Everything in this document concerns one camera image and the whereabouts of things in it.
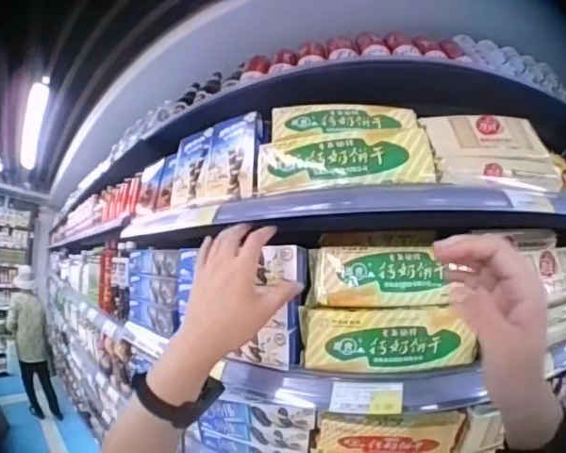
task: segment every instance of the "person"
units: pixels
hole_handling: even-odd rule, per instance
[[[146,388],[160,403],[197,401],[214,364],[302,292],[293,281],[279,281],[268,293],[255,290],[260,250],[274,234],[274,227],[250,232],[238,225],[205,238],[185,324],[146,375]],[[434,254],[456,265],[447,266],[452,304],[480,342],[484,382],[505,427],[500,451],[566,452],[566,414],[543,377],[546,294],[539,278],[507,241],[492,235],[453,236],[434,243]],[[180,432],[153,413],[137,392],[103,451],[176,451]]]
[[[7,331],[14,334],[17,356],[21,365],[21,378],[29,399],[29,411],[41,420],[44,413],[34,390],[34,375],[38,375],[48,406],[55,418],[63,419],[58,407],[57,395],[48,371],[48,347],[46,341],[46,314],[34,291],[36,281],[31,267],[19,266],[12,285],[19,291],[12,293],[7,315]]]

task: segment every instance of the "red logo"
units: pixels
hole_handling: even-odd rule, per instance
[[[494,135],[501,132],[501,123],[492,115],[481,116],[476,120],[475,126],[484,135]]]
[[[487,163],[483,175],[501,177],[503,176],[503,167],[496,162]]]
[[[397,436],[352,436],[342,437],[338,443],[345,448],[362,448],[364,453],[421,453],[432,451],[440,445],[431,439],[414,441],[410,437]]]
[[[541,275],[544,277],[552,277],[556,273],[556,259],[549,250],[545,250],[541,253],[539,269],[541,270]]]

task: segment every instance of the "elderly person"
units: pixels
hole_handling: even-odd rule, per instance
[[[13,293],[8,308],[7,330],[14,334],[17,356],[21,364],[21,377],[31,406],[29,411],[43,419],[44,413],[34,390],[34,375],[38,374],[50,411],[58,420],[63,416],[58,408],[57,395],[48,371],[48,347],[46,341],[46,314],[34,291],[36,280],[31,267],[20,266],[12,284],[18,292]]]

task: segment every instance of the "blue floor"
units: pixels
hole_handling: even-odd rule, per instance
[[[49,416],[41,422],[29,413],[29,403],[20,377],[0,377],[0,404],[10,424],[5,443],[8,453],[98,453],[90,429],[75,411],[58,378],[53,379],[58,403],[65,419]]]

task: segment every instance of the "green shirt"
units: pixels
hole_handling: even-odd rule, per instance
[[[48,360],[46,314],[34,294],[13,293],[7,316],[7,330],[14,333],[20,361]]]

